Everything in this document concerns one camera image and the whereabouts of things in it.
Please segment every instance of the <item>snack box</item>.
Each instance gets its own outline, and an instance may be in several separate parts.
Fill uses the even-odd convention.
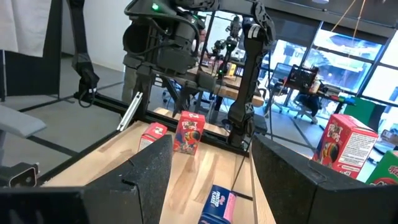
[[[370,185],[398,184],[398,151],[387,151],[366,183]]]
[[[357,178],[377,138],[377,133],[356,118],[333,114],[312,159]]]
[[[236,195],[230,190],[213,185],[201,213],[199,224],[230,224]]]
[[[145,149],[154,141],[160,139],[167,132],[167,127],[159,123],[151,123],[149,127],[141,135],[139,141],[139,150]]]
[[[189,111],[182,111],[175,132],[173,150],[175,152],[195,155],[205,128],[205,123],[205,116]]]

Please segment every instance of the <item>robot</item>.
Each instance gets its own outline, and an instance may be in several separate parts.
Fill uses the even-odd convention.
[[[75,98],[89,102],[88,106],[90,106],[96,100],[99,101],[101,95],[96,92],[100,79],[93,70],[87,52],[83,17],[85,1],[67,0],[67,2],[71,10],[75,39],[73,68],[81,77]],[[241,26],[247,58],[239,96],[231,105],[228,113],[232,127],[231,132],[226,142],[223,143],[226,147],[242,148],[244,138],[251,137],[254,132],[254,110],[251,102],[256,89],[259,67],[263,56],[270,51],[271,45],[275,41],[274,23],[260,1],[133,0],[128,4],[124,13],[132,20],[132,24],[126,29],[123,37],[123,46],[127,53],[123,64],[126,66],[126,73],[131,70],[137,71],[138,79],[134,92],[143,93],[142,101],[134,115],[135,119],[147,120],[149,94],[156,75],[179,80],[184,82],[186,87],[194,90],[213,91],[215,80],[211,76],[203,72],[198,72],[197,75],[186,73],[188,67],[195,64],[198,55],[198,44],[192,51],[193,40],[199,42],[198,30],[205,26],[203,21],[190,11],[225,11],[254,19],[255,23],[243,22]],[[147,33],[147,43],[134,42],[133,29],[137,26],[150,27]],[[231,29],[231,33],[236,33],[237,37],[238,33],[234,31],[236,31],[234,28]],[[133,51],[133,46],[137,44],[146,44],[146,50],[143,52]],[[104,103],[103,107],[109,107],[109,104],[112,102]]]

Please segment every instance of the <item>person sitting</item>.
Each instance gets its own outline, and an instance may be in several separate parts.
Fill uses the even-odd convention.
[[[298,93],[296,100],[311,110],[311,117],[315,122],[317,122],[318,120],[316,115],[318,110],[321,109],[319,97],[317,95],[300,92]]]

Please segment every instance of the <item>small red box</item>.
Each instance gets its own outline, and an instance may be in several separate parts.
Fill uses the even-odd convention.
[[[167,127],[163,124],[152,123],[141,135],[139,141],[139,151],[145,149],[147,146],[152,144],[154,141],[160,139],[167,132]]]
[[[312,159],[356,178],[377,138],[377,133],[356,118],[333,114]]]
[[[206,119],[203,115],[183,111],[175,132],[173,150],[195,155],[205,123]]]

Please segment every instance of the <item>gray floor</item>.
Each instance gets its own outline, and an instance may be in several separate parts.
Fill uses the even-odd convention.
[[[71,96],[78,86],[79,76],[71,68],[71,59],[62,60],[61,88],[60,96]],[[99,92],[121,99],[123,73],[110,70],[95,65],[95,71],[101,78],[98,87],[103,89]],[[152,88],[149,109],[166,107],[168,103],[163,103],[159,97],[163,89],[154,86]],[[53,101],[54,96],[23,96],[7,97],[6,102],[2,103],[10,108],[21,110],[30,106]],[[228,110],[230,101],[226,101],[221,107]],[[168,108],[172,110],[174,104],[170,101]],[[54,146],[65,148],[71,152],[80,152],[101,139],[111,131],[116,129],[119,123],[119,116],[116,113],[104,110],[97,106],[82,108],[75,99],[61,101],[48,106],[29,110],[29,115],[40,118],[47,124],[47,129],[37,133],[35,136],[44,141],[52,142]],[[256,113],[263,115],[262,108],[256,108]],[[293,119],[295,113],[278,112],[272,113],[273,134],[281,138],[274,138],[274,141],[299,153],[312,156],[312,148],[316,147],[322,135],[322,130],[317,125],[310,124],[309,119]],[[3,164],[12,166],[18,162],[40,163],[40,174],[44,174],[71,158],[70,155],[45,147],[28,139],[20,139],[12,135],[7,135],[6,153]],[[374,166],[367,163],[360,175],[361,180],[366,180]]]

